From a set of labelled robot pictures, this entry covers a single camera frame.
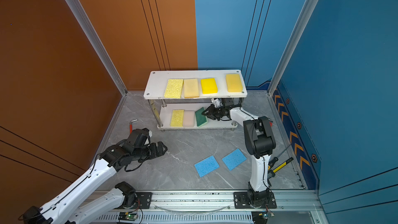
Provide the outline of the green scouring sponge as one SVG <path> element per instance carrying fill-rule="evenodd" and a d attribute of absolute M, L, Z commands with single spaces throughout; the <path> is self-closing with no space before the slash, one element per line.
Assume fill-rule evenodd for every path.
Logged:
<path fill-rule="evenodd" d="M 203 112 L 205 111 L 205 108 L 200 108 L 195 112 L 195 119 L 197 123 L 197 127 L 202 127 L 208 123 L 207 117 L 203 115 Z"/>

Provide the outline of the beige foam sponge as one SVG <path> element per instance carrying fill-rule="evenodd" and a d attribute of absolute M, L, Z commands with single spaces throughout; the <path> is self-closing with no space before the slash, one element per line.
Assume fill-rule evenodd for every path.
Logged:
<path fill-rule="evenodd" d="M 184 111 L 182 126 L 184 128 L 192 128 L 195 126 L 195 111 Z"/>

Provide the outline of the bright yellow foam sponge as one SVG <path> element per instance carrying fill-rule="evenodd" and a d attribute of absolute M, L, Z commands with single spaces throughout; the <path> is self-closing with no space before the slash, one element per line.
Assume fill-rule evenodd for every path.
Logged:
<path fill-rule="evenodd" d="M 214 78 L 201 79 L 201 88 L 203 94 L 218 93 L 218 86 Z"/>

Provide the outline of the pale yellow orange-backed sponge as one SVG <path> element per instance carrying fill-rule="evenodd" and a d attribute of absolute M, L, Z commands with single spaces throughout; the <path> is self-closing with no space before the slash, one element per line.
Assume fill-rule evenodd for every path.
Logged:
<path fill-rule="evenodd" d="M 196 98 L 200 96 L 197 78 L 183 80 L 184 98 Z"/>

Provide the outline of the golden yellow sponge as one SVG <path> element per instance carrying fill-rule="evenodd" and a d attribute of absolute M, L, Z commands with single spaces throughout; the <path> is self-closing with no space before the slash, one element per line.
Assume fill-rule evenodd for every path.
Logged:
<path fill-rule="evenodd" d="M 243 91 L 243 84 L 239 74 L 227 74 L 226 83 L 229 93 L 239 93 Z"/>

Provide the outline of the light yellow cellulose sponge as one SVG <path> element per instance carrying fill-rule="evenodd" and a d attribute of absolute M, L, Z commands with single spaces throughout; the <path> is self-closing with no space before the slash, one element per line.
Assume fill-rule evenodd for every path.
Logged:
<path fill-rule="evenodd" d="M 167 99 L 180 99 L 183 87 L 183 79 L 169 79 L 164 92 Z"/>

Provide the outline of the blue cellulose sponge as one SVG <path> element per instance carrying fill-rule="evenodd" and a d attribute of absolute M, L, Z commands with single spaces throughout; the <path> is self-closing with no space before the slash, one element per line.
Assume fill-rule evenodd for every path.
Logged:
<path fill-rule="evenodd" d="M 246 160 L 247 158 L 239 148 L 222 158 L 229 171 L 232 171 Z"/>
<path fill-rule="evenodd" d="M 212 171 L 220 168 L 220 165 L 218 164 L 214 156 L 209 156 L 208 158 L 196 163 L 194 167 L 199 177 L 204 177 Z"/>

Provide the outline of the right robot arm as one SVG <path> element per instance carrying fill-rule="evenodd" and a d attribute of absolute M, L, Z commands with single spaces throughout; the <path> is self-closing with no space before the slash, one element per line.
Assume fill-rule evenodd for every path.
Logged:
<path fill-rule="evenodd" d="M 251 155 L 251 178 L 247 198 L 254 208 L 275 209 L 276 199 L 268 182 L 268 165 L 276 148 L 272 121 L 266 116 L 257 116 L 245 110 L 242 100 L 234 103 L 233 98 L 212 99 L 209 107 L 200 110 L 199 115 L 215 121 L 232 121 L 242 126 L 245 146 Z"/>

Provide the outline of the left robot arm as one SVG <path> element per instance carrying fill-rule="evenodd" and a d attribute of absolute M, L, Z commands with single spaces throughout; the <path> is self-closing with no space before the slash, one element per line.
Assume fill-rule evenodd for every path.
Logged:
<path fill-rule="evenodd" d="M 128 172 L 133 161 L 143 164 L 165 155 L 168 148 L 161 141 L 152 142 L 151 136 L 147 128 L 132 130 L 127 139 L 100 153 L 94 164 L 63 192 L 41 207 L 30 207 L 18 220 L 25 224 L 89 224 L 117 207 L 140 209 L 136 189 L 125 181 L 88 204 L 83 202 L 121 169 Z"/>

